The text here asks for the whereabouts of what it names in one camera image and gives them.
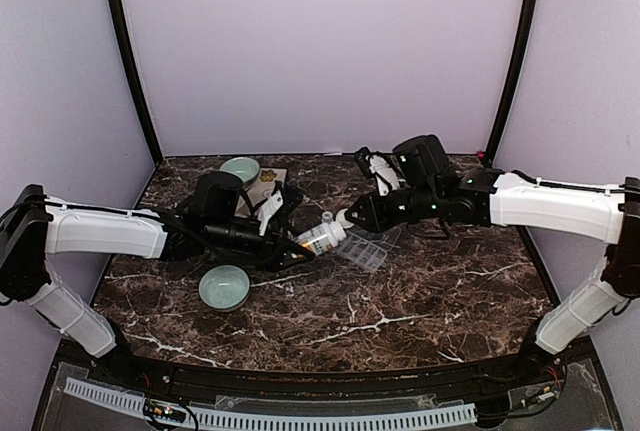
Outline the clear plastic pill organizer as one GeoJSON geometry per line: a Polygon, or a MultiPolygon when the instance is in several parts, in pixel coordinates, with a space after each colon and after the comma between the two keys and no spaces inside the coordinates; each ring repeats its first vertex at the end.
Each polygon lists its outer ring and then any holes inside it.
{"type": "Polygon", "coordinates": [[[385,265],[400,233],[399,227],[383,233],[369,233],[354,226],[346,231],[346,239],[335,249],[335,253],[366,271],[375,272],[385,265]]]}

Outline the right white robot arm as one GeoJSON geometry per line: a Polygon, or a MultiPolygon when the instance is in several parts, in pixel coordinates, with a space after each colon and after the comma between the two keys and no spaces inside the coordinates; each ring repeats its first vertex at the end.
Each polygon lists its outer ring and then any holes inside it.
{"type": "Polygon", "coordinates": [[[524,226],[585,236],[606,244],[596,269],[558,307],[542,317],[531,342],[510,364],[521,385],[534,383],[549,356],[639,296],[639,182],[586,186],[532,178],[522,172],[473,169],[407,177],[386,194],[359,197],[346,221],[371,233],[436,219],[477,226],[524,226]]]}

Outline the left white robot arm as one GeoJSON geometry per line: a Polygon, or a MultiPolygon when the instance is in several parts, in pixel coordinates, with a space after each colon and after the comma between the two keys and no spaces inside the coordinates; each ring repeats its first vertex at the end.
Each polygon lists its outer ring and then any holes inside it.
{"type": "Polygon", "coordinates": [[[211,187],[194,192],[170,210],[124,210],[71,203],[27,186],[1,217],[1,303],[23,302],[62,335],[102,359],[101,368],[120,387],[141,378],[117,326],[96,312],[51,268],[46,258],[60,253],[137,256],[183,261],[207,251],[237,266],[280,271],[310,262],[312,251],[296,243],[289,215],[301,196],[277,186],[246,217],[236,214],[246,196],[211,187]]]}

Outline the white bottle cap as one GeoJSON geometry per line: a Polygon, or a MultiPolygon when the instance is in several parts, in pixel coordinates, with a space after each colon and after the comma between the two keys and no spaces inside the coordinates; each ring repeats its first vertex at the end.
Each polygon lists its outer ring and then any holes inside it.
{"type": "Polygon", "coordinates": [[[338,211],[335,216],[335,221],[339,223],[344,229],[350,229],[354,226],[354,224],[347,219],[346,213],[347,208],[343,208],[338,211]]]}

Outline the white pill bottle orange label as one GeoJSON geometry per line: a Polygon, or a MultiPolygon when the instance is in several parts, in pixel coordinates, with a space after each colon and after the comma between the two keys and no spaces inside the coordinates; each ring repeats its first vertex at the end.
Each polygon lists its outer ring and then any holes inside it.
{"type": "Polygon", "coordinates": [[[320,256],[339,246],[346,239],[346,231],[336,221],[323,222],[314,228],[300,234],[295,242],[320,256]]]}

